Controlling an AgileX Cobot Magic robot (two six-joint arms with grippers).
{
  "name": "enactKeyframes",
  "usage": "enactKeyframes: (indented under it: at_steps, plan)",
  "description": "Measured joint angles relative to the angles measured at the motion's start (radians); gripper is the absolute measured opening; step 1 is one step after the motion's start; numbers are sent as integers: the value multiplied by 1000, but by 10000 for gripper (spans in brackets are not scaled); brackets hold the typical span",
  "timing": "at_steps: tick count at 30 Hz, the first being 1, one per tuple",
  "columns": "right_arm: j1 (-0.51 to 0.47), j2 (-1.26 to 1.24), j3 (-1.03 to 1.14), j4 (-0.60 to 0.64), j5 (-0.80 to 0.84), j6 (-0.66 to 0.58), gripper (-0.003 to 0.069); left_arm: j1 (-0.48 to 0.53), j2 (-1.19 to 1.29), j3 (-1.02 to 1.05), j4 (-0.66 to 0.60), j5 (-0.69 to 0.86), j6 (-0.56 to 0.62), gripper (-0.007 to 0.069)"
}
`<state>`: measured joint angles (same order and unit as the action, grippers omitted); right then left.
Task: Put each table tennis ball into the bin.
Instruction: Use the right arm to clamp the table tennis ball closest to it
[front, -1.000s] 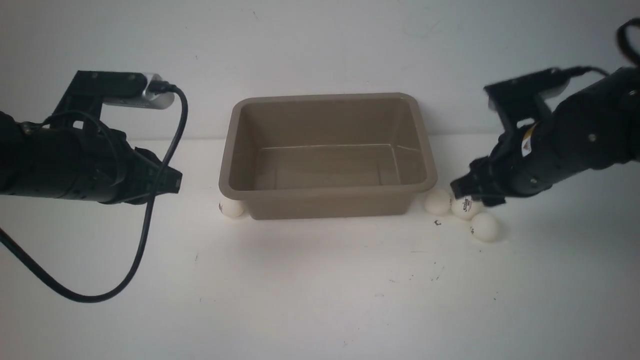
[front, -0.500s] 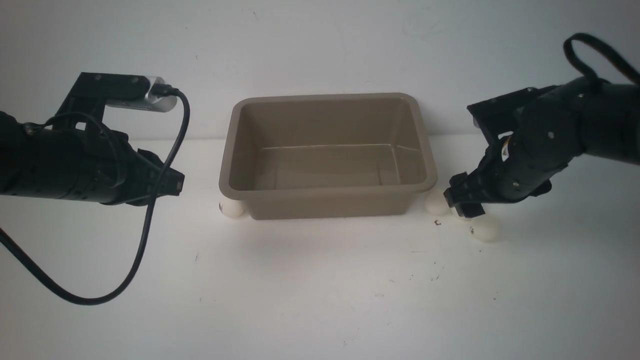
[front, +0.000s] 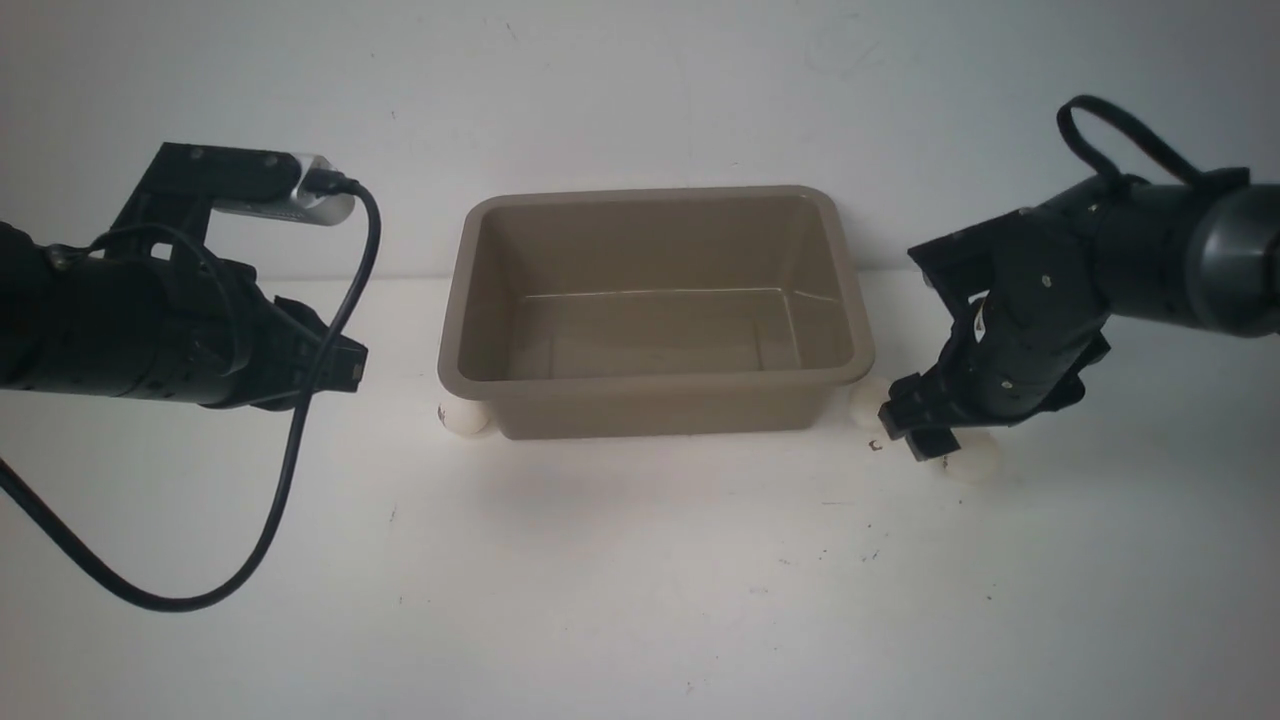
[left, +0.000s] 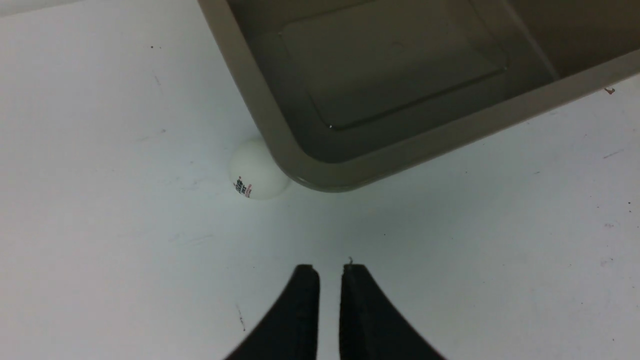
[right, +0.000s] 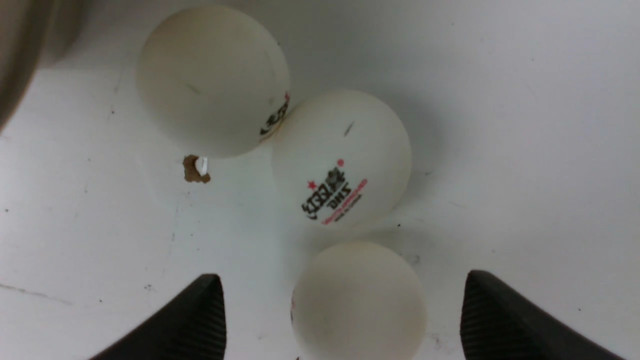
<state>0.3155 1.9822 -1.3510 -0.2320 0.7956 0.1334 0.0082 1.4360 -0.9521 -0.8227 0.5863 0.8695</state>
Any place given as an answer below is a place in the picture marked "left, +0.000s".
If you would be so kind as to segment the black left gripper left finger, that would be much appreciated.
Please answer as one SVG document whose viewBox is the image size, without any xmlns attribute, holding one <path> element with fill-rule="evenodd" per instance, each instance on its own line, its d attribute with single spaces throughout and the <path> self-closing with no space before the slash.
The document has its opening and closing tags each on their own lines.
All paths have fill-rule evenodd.
<svg viewBox="0 0 640 360">
<path fill-rule="evenodd" d="M 315 360 L 320 276 L 299 264 L 272 307 L 228 360 Z"/>
</svg>

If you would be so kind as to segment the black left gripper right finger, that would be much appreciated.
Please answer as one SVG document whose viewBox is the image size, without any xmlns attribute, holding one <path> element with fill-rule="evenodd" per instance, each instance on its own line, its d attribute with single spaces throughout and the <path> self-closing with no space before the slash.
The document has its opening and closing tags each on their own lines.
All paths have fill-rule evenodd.
<svg viewBox="0 0 640 360">
<path fill-rule="evenodd" d="M 341 360 L 443 360 L 382 292 L 363 264 L 343 267 Z"/>
</svg>

